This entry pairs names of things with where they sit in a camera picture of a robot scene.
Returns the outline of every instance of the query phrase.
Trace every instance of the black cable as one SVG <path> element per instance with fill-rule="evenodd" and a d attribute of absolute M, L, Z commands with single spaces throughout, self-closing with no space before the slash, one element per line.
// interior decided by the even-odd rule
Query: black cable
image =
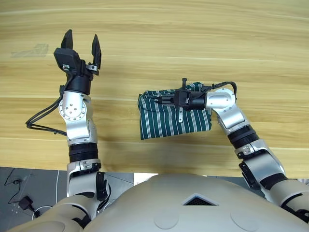
<path fill-rule="evenodd" d="M 236 93 L 237 93 L 237 85 L 236 85 L 236 83 L 233 82 L 233 81 L 225 81 L 225 82 L 221 82 L 221 83 L 218 83 L 218 84 L 212 84 L 212 86 L 204 86 L 203 90 L 201 91 L 201 94 L 199 94 L 198 96 L 192 98 L 191 100 L 198 99 L 199 97 L 201 97 L 203 94 L 205 94 L 209 90 L 216 89 L 216 88 L 221 88 L 221 87 L 226 86 L 226 85 L 231 85 L 233 87 L 234 95 L 235 95 L 235 98 L 236 98 Z"/>
<path fill-rule="evenodd" d="M 19 192 L 20 192 L 20 186 L 21 186 L 22 180 L 18 178 L 18 179 L 15 179 L 14 181 L 11 181 L 11 182 L 8 183 L 8 180 L 9 180 L 9 178 L 10 178 L 10 176 L 12 175 L 12 173 L 13 173 L 14 170 L 15 170 L 15 168 L 13 168 L 13 169 L 11 170 L 10 174 L 8 175 L 8 177 L 6 178 L 5 183 L 4 183 L 4 186 L 7 186 L 7 185 L 9 185 L 9 184 L 14 184 L 14 185 L 17 185 L 17 184 L 18 184 L 18 191 L 17 191 L 17 193 L 15 193 L 15 194 L 9 199 L 8 204 L 13 204 L 13 203 L 18 203 L 18 202 L 19 202 L 19 201 L 12 201 L 12 199 L 13 199 L 17 194 L 19 194 Z"/>
<path fill-rule="evenodd" d="M 61 134 L 63 136 L 67 136 L 67 133 L 65 131 L 61 131 L 61 130 L 57 130 L 51 127 L 46 127 L 46 126 L 42 126 L 42 125 L 38 125 L 38 124 L 34 124 L 36 121 L 44 118 L 45 116 L 49 115 L 51 112 L 53 112 L 55 109 L 58 108 L 59 103 L 62 100 L 62 96 L 63 96 L 63 92 L 67 89 L 68 85 L 70 84 L 70 82 L 73 80 L 75 76 L 72 76 L 64 85 L 63 90 L 60 93 L 60 97 L 50 106 L 46 107 L 45 109 L 39 111 L 38 113 L 36 113 L 34 116 L 32 116 L 31 118 L 29 118 L 26 122 L 27 128 L 29 129 L 33 129 L 33 130 L 39 130 L 39 131 L 49 131 L 49 132 L 53 132 L 54 134 Z"/>

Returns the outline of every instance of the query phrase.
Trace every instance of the cable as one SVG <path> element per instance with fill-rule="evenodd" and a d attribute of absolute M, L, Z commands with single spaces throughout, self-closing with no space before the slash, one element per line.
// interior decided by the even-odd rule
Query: cable
<path fill-rule="evenodd" d="M 236 98 L 236 93 L 237 93 L 236 83 L 233 82 L 233 81 L 225 81 L 225 82 L 221 82 L 221 83 L 218 83 L 218 84 L 212 84 L 212 86 L 204 86 L 203 90 L 201 91 L 201 94 L 192 98 L 191 100 L 198 99 L 199 97 L 201 97 L 203 94 L 205 94 L 207 91 L 209 91 L 211 89 L 221 88 L 221 87 L 226 86 L 226 85 L 231 85 L 233 87 L 234 95 L 235 95 L 235 98 Z"/>
<path fill-rule="evenodd" d="M 42 209 L 42 208 L 52 208 L 52 207 L 50 205 L 43 205 L 43 206 L 37 208 L 36 210 L 34 210 L 34 212 L 32 214 L 31 221 L 33 221 L 35 212 L 37 212 L 39 209 Z"/>
<path fill-rule="evenodd" d="M 110 205 L 110 204 L 112 204 L 112 203 L 111 203 L 111 202 L 108 202 L 108 203 L 104 206 L 102 212 L 104 212 L 105 208 L 106 208 L 108 205 Z"/>
<path fill-rule="evenodd" d="M 59 180 L 59 172 L 60 172 L 60 170 L 58 170 L 57 179 L 56 179 L 56 204 L 58 203 L 58 180 Z"/>
<path fill-rule="evenodd" d="M 61 134 L 63 136 L 67 136 L 67 133 L 61 130 L 57 130 L 51 127 L 46 127 L 46 126 L 42 126 L 42 125 L 38 125 L 38 124 L 34 124 L 36 121 L 44 118 L 45 116 L 47 116 L 48 114 L 50 114 L 51 112 L 53 112 L 55 109 L 58 108 L 59 103 L 62 100 L 63 97 L 63 92 L 67 89 L 68 85 L 70 84 L 70 82 L 73 80 L 75 76 L 72 76 L 64 85 L 63 88 L 60 88 L 60 97 L 50 106 L 46 107 L 45 109 L 39 111 L 38 113 L 36 113 L 34 116 L 32 116 L 31 118 L 29 118 L 26 122 L 27 128 L 29 129 L 33 129 L 33 130 L 39 130 L 39 131 L 49 131 L 49 132 L 53 132 L 54 134 Z"/>
<path fill-rule="evenodd" d="M 17 193 L 15 193 L 15 194 L 9 199 L 8 204 L 13 204 L 13 203 L 18 203 L 18 202 L 19 202 L 19 201 L 12 201 L 12 199 L 13 199 L 17 194 L 19 194 L 19 192 L 20 192 L 20 186 L 21 186 L 22 180 L 19 179 L 19 178 L 17 178 L 17 179 L 15 179 L 15 180 L 13 180 L 13 181 L 11 181 L 11 182 L 8 183 L 8 180 L 9 180 L 9 178 L 10 178 L 10 176 L 12 175 L 12 173 L 13 173 L 14 170 L 15 170 L 15 168 L 13 168 L 13 169 L 11 170 L 10 174 L 8 175 L 8 177 L 6 178 L 5 183 L 4 183 L 4 186 L 7 186 L 7 185 L 9 185 L 9 184 L 14 184 L 14 185 L 17 185 L 17 184 L 18 184 L 18 191 L 17 191 Z"/>

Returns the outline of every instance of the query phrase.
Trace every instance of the metal bracket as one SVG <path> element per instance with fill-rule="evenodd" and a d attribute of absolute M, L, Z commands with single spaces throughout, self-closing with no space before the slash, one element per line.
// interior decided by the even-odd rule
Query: metal bracket
<path fill-rule="evenodd" d="M 178 122 L 182 123 L 183 122 L 183 108 L 179 108 L 179 117 L 178 117 Z"/>

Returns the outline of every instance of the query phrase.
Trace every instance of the gray floor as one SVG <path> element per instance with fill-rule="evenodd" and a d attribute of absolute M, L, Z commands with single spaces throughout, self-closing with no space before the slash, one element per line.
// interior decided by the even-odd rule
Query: gray floor
<path fill-rule="evenodd" d="M 0 232 L 31 220 L 32 212 L 23 211 L 18 203 L 8 204 L 9 199 L 18 191 L 18 185 L 9 184 L 4 186 L 5 180 L 10 174 L 12 168 L 0 167 Z M 108 181 L 112 187 L 110 202 L 117 199 L 123 192 L 133 186 L 133 173 L 107 173 Z M 56 177 L 57 171 L 51 170 L 32 170 L 32 169 L 14 169 L 8 182 L 19 178 L 22 180 L 19 194 L 14 198 L 16 201 L 28 195 L 33 200 L 33 207 L 36 209 L 43 205 L 53 206 L 56 203 Z M 240 177 L 219 177 L 248 189 L 243 178 Z M 253 191 L 263 196 L 261 191 Z M 58 180 L 58 201 L 66 197 L 66 172 L 59 172 Z"/>

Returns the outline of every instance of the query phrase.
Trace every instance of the power cord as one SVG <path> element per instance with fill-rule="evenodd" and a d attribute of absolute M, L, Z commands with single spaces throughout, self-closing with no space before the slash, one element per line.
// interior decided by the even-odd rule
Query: power cord
<path fill-rule="evenodd" d="M 28 121 L 26 122 L 27 128 L 29 129 L 33 129 L 33 130 L 39 130 L 39 131 L 49 131 L 49 132 L 53 132 L 54 134 L 61 134 L 63 136 L 67 136 L 67 133 L 61 130 L 57 130 L 51 127 L 46 127 L 46 126 L 42 126 L 42 125 L 38 125 L 38 124 L 34 124 L 36 121 L 44 118 L 45 116 L 47 116 L 48 114 L 50 114 L 51 112 L 53 112 L 55 109 L 58 108 L 59 103 L 62 100 L 63 97 L 63 92 L 67 89 L 69 83 L 73 80 L 75 76 L 72 76 L 64 86 L 60 86 L 60 97 L 50 106 L 46 107 L 45 109 L 39 111 L 38 113 L 36 113 L 34 116 L 32 116 L 31 118 L 28 119 Z"/>
<path fill-rule="evenodd" d="M 42 209 L 42 208 L 52 208 L 52 206 L 50 206 L 50 205 L 43 205 L 43 206 L 37 208 L 36 210 L 34 210 L 34 212 L 33 212 L 33 214 L 32 214 L 32 217 L 31 217 L 31 221 L 33 221 L 34 215 L 38 212 L 38 210 L 39 210 L 39 209 Z"/>
<path fill-rule="evenodd" d="M 15 179 L 15 180 L 13 180 L 13 181 L 11 181 L 11 182 L 8 183 L 8 180 L 9 180 L 9 178 L 11 177 L 11 175 L 12 175 L 12 173 L 13 173 L 14 170 L 15 170 L 15 168 L 13 168 L 13 169 L 11 170 L 10 174 L 8 175 L 8 177 L 6 178 L 5 183 L 4 183 L 4 186 L 7 186 L 7 185 L 9 185 L 9 184 L 18 185 L 18 191 L 17 191 L 17 193 L 15 193 L 15 194 L 10 198 L 10 200 L 8 201 L 8 204 L 13 204 L 13 203 L 18 203 L 18 202 L 19 202 L 19 201 L 13 201 L 13 198 L 14 198 L 17 194 L 19 194 L 19 192 L 20 192 L 20 186 L 21 186 L 22 179 L 17 178 L 17 179 Z"/>
<path fill-rule="evenodd" d="M 237 93 L 237 85 L 236 85 L 236 83 L 233 82 L 233 81 L 225 81 L 225 82 L 221 82 L 221 83 L 218 83 L 218 84 L 212 84 L 212 86 L 203 86 L 201 94 L 199 94 L 198 96 L 192 98 L 191 100 L 198 99 L 199 97 L 201 97 L 203 94 L 205 94 L 209 90 L 216 89 L 216 88 L 221 88 L 221 87 L 226 86 L 226 85 L 231 85 L 233 87 L 234 95 L 235 95 L 235 98 L 236 98 L 236 93 Z"/>

